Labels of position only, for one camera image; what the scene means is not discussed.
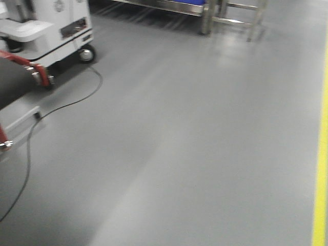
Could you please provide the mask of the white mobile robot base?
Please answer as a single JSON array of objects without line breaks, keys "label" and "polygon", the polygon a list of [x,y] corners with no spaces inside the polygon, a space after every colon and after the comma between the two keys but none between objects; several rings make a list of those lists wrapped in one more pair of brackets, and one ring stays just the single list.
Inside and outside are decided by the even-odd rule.
[{"label": "white mobile robot base", "polygon": [[96,52],[89,1],[1,1],[1,49],[49,67],[73,53],[91,63]]}]

